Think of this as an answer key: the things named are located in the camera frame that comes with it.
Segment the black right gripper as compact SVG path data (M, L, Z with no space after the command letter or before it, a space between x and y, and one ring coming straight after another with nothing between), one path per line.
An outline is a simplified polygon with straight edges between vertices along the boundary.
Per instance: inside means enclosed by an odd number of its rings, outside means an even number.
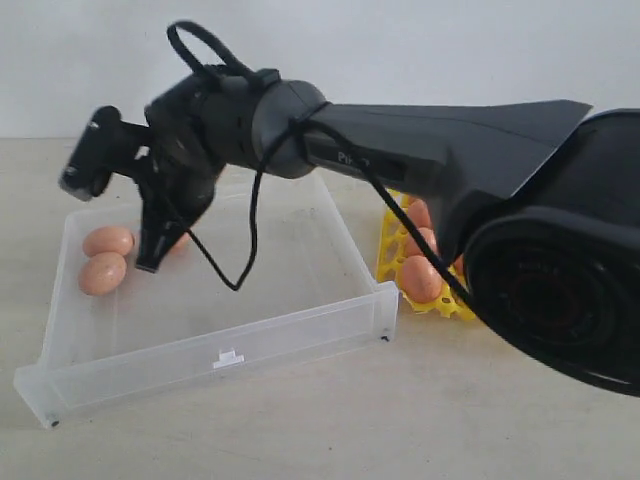
M167 124L127 125L127 132L149 152L140 161L142 199L135 267L156 273L167 251L211 206L225 163L205 138L204 123L183 119Z

